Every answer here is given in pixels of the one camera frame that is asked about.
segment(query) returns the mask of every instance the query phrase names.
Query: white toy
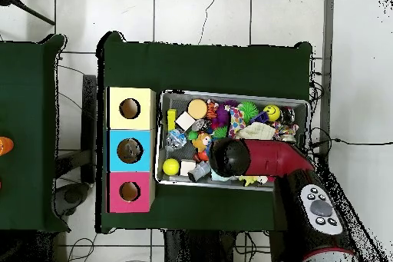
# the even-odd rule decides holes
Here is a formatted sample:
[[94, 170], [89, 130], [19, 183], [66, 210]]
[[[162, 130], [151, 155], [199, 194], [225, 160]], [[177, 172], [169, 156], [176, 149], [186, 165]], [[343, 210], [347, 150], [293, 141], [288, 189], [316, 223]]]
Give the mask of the white toy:
[[193, 160], [182, 159], [180, 164], [180, 175], [188, 176], [188, 172], [196, 167], [197, 163]]
[[179, 125], [184, 131], [187, 131], [193, 126], [195, 119], [189, 115], [186, 111], [182, 113], [176, 120], [177, 125]]

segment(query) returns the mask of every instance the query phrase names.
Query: purple toy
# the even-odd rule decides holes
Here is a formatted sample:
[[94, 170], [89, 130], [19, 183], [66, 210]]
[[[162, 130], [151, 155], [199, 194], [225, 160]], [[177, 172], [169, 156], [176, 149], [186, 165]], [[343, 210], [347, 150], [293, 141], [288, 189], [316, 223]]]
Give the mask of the purple toy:
[[261, 111], [257, 116], [249, 120], [249, 123], [252, 124], [254, 122], [259, 122], [259, 123], [266, 123], [269, 120], [269, 116], [267, 112]]

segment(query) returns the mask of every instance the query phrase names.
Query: smiley face ball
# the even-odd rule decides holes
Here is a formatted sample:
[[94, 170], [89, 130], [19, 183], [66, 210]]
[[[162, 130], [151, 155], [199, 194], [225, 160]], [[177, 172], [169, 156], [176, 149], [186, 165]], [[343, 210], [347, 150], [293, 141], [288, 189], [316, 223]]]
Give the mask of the smiley face ball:
[[274, 122], [279, 118], [279, 107], [275, 105], [267, 105], [263, 111], [267, 113], [270, 122]]
[[179, 162], [173, 158], [166, 159], [163, 163], [163, 172], [169, 176], [176, 175], [179, 172], [179, 168]]

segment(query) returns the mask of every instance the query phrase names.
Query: green table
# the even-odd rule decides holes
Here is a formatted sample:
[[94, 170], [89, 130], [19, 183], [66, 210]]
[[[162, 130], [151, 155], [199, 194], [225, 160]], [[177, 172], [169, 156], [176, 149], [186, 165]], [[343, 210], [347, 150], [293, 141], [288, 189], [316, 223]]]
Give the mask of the green table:
[[41, 43], [0, 41], [0, 229], [67, 230], [52, 211], [56, 104], [54, 66], [62, 35]]
[[[140, 44], [124, 42], [118, 32], [108, 32], [97, 47], [98, 107], [103, 111], [100, 97], [104, 98], [103, 88], [107, 86], [151, 88], [158, 94], [180, 89], [308, 100], [311, 53], [309, 43], [294, 48]], [[106, 128], [100, 113], [97, 124], [103, 130], [97, 142], [103, 141], [101, 158], [105, 165]], [[97, 230], [275, 228], [273, 194], [262, 191], [157, 184], [149, 213], [109, 214], [104, 208], [105, 172], [103, 169], [103, 182], [97, 187]]]

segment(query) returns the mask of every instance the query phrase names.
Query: green spiky ball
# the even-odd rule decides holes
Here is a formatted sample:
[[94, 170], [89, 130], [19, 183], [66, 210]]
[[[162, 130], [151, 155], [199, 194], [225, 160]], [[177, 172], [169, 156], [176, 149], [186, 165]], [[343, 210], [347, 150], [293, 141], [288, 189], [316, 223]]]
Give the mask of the green spiky ball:
[[243, 120], [246, 124], [259, 113], [258, 108], [256, 108], [256, 105], [251, 101], [242, 101], [238, 108], [243, 112]]
[[213, 132], [213, 138], [225, 138], [228, 132], [228, 127], [216, 128]]

